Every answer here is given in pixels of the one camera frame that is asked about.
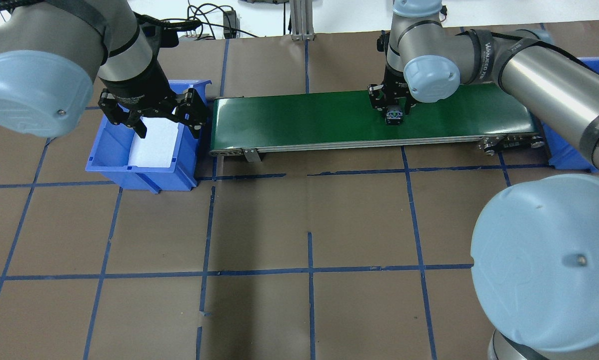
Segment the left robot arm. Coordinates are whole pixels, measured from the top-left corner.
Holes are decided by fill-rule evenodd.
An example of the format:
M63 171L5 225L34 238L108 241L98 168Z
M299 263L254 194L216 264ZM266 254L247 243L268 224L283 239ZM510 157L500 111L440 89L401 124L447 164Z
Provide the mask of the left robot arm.
M115 126L147 136L148 118L184 125L197 139L210 116L199 89L176 93L158 61L196 18L135 13L126 0L0 0L0 126L42 138L73 131L104 85L98 107Z

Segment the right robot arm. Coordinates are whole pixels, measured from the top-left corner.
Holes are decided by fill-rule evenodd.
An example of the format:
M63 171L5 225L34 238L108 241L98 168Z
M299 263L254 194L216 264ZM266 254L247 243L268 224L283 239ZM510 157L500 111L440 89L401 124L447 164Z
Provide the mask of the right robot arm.
M445 100L492 82L599 170L599 74L539 30L450 37L440 0L395 0L377 109ZM489 360L599 360L599 175L507 187L478 216L472 282L494 326Z

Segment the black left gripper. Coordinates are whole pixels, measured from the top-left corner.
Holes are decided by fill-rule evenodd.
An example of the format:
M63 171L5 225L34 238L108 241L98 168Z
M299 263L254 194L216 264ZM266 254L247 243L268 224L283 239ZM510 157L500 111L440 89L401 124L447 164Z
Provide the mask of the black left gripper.
M210 116L205 96L195 88L176 93L159 64L151 64L132 79L102 82L98 106L110 123L129 126L145 139L148 129L142 117L165 117L186 125L194 139L200 139Z

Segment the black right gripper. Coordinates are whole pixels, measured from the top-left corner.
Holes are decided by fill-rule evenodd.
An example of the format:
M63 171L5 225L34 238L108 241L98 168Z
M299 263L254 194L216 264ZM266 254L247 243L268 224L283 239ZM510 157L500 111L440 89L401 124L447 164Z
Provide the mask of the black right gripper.
M368 98L373 109L381 109L382 117L387 120L389 106L397 106L404 100L403 114L409 116L415 107L415 98L410 93L404 75L393 68L385 68L382 81L367 86Z

